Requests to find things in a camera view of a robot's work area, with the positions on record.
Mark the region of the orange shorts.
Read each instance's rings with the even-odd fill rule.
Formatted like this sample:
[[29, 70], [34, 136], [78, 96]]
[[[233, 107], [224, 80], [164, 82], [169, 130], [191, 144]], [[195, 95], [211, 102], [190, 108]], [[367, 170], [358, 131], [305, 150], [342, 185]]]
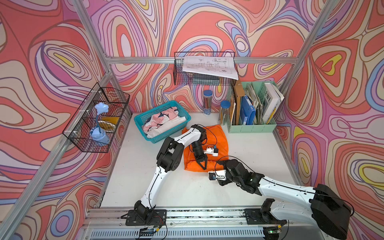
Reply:
[[227, 156], [229, 153], [229, 144], [227, 137], [221, 125], [214, 125], [207, 127], [207, 140], [203, 141], [203, 150], [207, 148], [214, 148], [219, 150], [218, 156], [214, 157], [207, 154], [207, 169], [204, 170], [196, 161], [192, 146], [184, 149], [184, 169], [190, 172], [210, 172], [214, 171], [216, 161], [220, 158]]

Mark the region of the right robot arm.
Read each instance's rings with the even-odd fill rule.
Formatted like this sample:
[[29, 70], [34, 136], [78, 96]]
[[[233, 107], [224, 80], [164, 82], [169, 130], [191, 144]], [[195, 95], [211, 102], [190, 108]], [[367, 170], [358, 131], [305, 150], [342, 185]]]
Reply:
[[223, 170], [209, 172], [211, 181], [217, 181], [220, 186], [234, 183], [249, 194], [266, 198], [260, 208], [245, 210], [249, 224], [283, 226], [294, 221], [318, 226], [335, 239], [347, 239], [350, 217], [355, 210], [328, 186], [303, 187], [280, 182], [247, 170], [247, 165], [237, 159], [217, 163]]

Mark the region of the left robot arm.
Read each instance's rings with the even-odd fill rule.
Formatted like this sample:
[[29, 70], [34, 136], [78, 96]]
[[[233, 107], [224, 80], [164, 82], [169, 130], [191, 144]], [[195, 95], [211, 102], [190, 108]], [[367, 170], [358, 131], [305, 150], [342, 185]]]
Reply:
[[141, 221], [149, 223], [154, 217], [157, 193], [167, 178], [167, 174], [179, 167], [184, 149], [191, 146], [198, 165], [203, 170], [207, 169], [208, 156], [203, 150], [203, 143], [206, 140], [206, 129], [199, 125], [192, 125], [187, 132], [178, 137], [167, 137], [164, 140], [157, 155], [155, 175], [143, 197], [134, 205], [134, 212]]

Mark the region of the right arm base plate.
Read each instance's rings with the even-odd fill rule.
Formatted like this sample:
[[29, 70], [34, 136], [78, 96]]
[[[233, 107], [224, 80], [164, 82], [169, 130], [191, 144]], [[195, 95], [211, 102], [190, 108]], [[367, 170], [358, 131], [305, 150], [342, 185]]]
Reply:
[[261, 209], [244, 209], [243, 213], [248, 225], [281, 225], [287, 224], [287, 220], [277, 220], [270, 213], [261, 213]]

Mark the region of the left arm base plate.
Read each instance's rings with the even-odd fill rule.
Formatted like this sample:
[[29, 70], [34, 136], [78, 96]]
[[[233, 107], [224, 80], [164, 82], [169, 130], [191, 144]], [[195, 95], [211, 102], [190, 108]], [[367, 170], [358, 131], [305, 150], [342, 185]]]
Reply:
[[162, 226], [166, 223], [167, 210], [155, 209], [146, 214], [139, 214], [135, 210], [129, 210], [126, 215], [126, 226]]

